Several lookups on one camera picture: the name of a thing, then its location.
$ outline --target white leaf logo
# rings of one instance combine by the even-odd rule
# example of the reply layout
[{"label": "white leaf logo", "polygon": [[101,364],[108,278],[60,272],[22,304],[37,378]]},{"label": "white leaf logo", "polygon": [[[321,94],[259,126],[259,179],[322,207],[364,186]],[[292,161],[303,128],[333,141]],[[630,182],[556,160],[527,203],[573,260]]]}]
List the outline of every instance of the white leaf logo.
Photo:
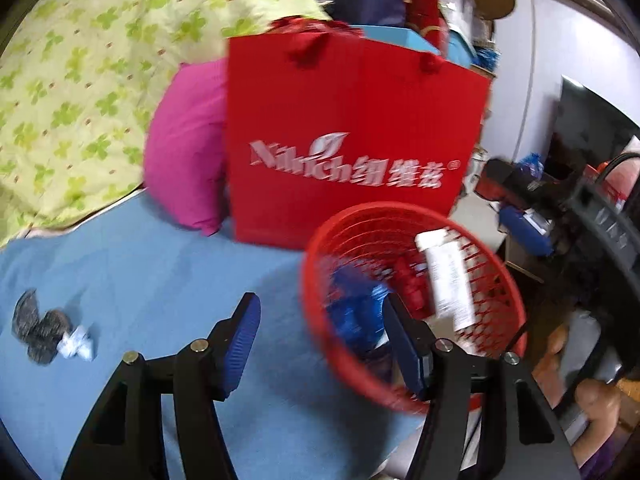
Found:
[{"label": "white leaf logo", "polygon": [[318,137],[309,147],[309,157],[317,160],[330,158],[340,149],[345,136],[346,132],[335,132]]}]

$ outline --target basket rim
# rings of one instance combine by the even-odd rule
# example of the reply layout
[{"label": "basket rim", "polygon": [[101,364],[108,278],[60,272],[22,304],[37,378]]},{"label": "basket rim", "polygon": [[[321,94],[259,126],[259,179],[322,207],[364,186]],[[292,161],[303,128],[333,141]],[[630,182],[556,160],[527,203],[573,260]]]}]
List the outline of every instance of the basket rim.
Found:
[{"label": "basket rim", "polygon": [[[441,222],[446,227],[455,229],[459,234],[474,243],[476,247],[478,247],[478,250],[481,251],[494,265],[495,269],[497,269],[498,275],[504,280],[505,288],[508,290],[508,294],[513,302],[513,308],[519,326],[523,325],[526,320],[524,304],[522,303],[522,297],[520,296],[520,291],[515,281],[495,253],[475,235],[462,227],[462,225],[431,209],[405,202],[366,202],[343,209],[339,213],[331,216],[331,218],[316,229],[306,247],[302,265],[303,311],[309,329],[316,343],[320,346],[322,353],[327,358],[329,366],[353,390],[363,394],[373,402],[400,412],[423,414],[428,410],[428,402],[421,402],[418,399],[409,398],[406,395],[397,393],[389,384],[384,383],[371,373],[335,334],[326,310],[322,306],[320,308],[316,307],[318,303],[322,305],[322,301],[318,301],[317,295],[314,292],[316,281],[314,263],[318,259],[321,244],[324,242],[326,236],[345,218],[357,212],[381,208],[411,211]],[[522,357],[526,347],[527,333],[525,332],[514,345],[513,351]]]}]

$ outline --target metal screw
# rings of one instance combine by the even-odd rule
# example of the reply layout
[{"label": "metal screw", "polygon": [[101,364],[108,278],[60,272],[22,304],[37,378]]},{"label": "metal screw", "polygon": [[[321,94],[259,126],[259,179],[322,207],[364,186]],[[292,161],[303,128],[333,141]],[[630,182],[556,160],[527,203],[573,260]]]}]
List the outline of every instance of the metal screw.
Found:
[{"label": "metal screw", "polygon": [[122,355],[122,360],[128,365],[132,365],[138,360],[139,356],[140,354],[135,350],[129,350],[124,352],[124,354]]},{"label": "metal screw", "polygon": [[514,352],[507,352],[504,355],[504,360],[507,361],[510,365],[516,365],[520,362],[520,358],[518,357],[518,354],[514,353]]},{"label": "metal screw", "polygon": [[436,348],[441,352],[451,352],[453,348],[453,343],[449,339],[437,339],[436,340]]},{"label": "metal screw", "polygon": [[206,339],[196,339],[196,341],[191,343],[190,348],[194,352],[204,352],[209,348],[209,341]]}]

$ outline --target blue bedsheet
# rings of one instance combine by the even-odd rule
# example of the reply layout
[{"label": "blue bedsheet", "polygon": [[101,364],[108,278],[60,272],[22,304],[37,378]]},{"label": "blue bedsheet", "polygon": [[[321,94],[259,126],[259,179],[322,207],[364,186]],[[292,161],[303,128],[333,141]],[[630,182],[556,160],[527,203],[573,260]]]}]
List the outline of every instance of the blue bedsheet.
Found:
[{"label": "blue bedsheet", "polygon": [[[244,377],[218,403],[241,480],[368,478],[420,420],[374,406],[342,386],[306,331],[301,253],[238,244],[230,225],[209,238],[173,225],[146,194],[58,238],[12,242],[0,254],[0,418],[42,480],[58,480],[86,416],[122,354],[172,354],[207,336],[245,291],[262,323]],[[27,359],[12,335],[28,288],[40,313],[66,311],[90,328],[97,357]],[[184,477],[171,397],[163,399],[172,479]]]}]

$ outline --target black television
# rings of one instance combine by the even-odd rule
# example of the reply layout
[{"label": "black television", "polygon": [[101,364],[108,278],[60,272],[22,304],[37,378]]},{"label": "black television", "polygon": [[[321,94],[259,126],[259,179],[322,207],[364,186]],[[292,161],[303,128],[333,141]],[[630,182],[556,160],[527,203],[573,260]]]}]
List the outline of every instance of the black television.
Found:
[{"label": "black television", "polygon": [[589,164],[597,168],[619,155],[640,128],[614,105],[570,78],[562,95],[545,160],[545,173],[564,180]]}]

